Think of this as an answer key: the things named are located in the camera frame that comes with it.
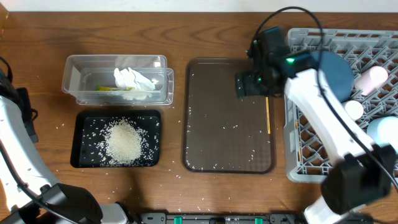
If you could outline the wooden chopstick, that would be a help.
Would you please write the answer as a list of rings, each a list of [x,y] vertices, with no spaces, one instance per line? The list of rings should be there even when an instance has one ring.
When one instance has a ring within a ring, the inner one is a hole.
[[[271,134],[271,119],[270,119],[270,110],[269,110],[269,98],[266,97],[266,118],[267,118],[267,133]]]
[[[302,148],[301,148],[301,142],[300,142],[300,125],[299,125],[299,120],[295,120],[295,130],[297,132],[297,152],[298,152],[298,161],[300,164],[302,164]]]

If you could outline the dark blue plate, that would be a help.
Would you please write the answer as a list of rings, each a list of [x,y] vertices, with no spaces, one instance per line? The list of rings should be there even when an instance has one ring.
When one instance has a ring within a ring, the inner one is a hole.
[[[348,101],[354,86],[354,75],[349,63],[338,54],[323,50],[320,70],[340,103]]]

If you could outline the cream white cup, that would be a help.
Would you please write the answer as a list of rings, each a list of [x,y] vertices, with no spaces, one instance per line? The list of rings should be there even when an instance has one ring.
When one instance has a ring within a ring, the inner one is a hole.
[[[347,114],[349,115],[349,117],[353,121],[358,120],[364,114],[364,108],[363,108],[362,104],[358,101],[349,100],[349,101],[342,103],[342,105],[343,105],[343,108],[345,109],[345,111],[347,112]]]

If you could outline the pink cup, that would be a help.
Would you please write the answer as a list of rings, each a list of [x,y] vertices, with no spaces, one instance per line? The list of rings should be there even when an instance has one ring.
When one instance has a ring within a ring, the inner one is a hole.
[[[362,95],[367,96],[377,90],[387,80],[388,72],[385,68],[374,66],[361,74],[360,78],[355,81],[354,87],[356,91],[362,91]]]

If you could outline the light blue small bowl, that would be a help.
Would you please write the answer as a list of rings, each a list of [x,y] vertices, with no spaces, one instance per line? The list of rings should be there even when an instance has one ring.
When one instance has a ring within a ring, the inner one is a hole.
[[[397,152],[397,117],[374,119],[367,127],[367,134],[380,146],[391,145]]]

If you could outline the white tissue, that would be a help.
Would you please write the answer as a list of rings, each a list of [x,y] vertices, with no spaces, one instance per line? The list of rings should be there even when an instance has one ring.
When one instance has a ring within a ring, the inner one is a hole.
[[[122,90],[153,91],[155,85],[141,73],[128,67],[127,69],[114,69],[115,84]]]

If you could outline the pile of white rice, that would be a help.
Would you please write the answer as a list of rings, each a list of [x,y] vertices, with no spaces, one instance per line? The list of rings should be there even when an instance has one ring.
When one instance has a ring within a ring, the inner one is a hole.
[[[114,118],[99,130],[95,144],[101,167],[153,166],[159,147],[158,136],[140,128],[135,121]]]

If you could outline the yellow green snack wrapper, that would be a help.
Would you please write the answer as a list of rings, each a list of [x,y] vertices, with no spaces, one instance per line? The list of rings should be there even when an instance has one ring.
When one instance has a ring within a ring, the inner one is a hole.
[[[132,88],[118,88],[118,87],[108,87],[97,85],[95,91],[131,91]]]

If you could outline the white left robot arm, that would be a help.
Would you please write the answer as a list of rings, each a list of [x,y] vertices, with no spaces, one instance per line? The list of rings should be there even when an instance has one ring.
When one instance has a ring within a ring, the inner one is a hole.
[[[61,183],[35,144],[37,111],[26,88],[1,71],[1,183],[10,214],[3,223],[130,223],[118,203],[99,204],[84,188]]]

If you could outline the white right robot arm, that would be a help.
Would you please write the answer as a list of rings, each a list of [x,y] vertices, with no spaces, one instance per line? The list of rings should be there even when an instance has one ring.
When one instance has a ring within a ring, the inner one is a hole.
[[[376,144],[338,99],[353,74],[347,61],[322,47],[292,52],[278,27],[257,31],[248,57],[253,67],[236,75],[237,95],[286,96],[306,117],[333,166],[320,198],[304,210],[307,223],[338,223],[397,188],[395,149]]]

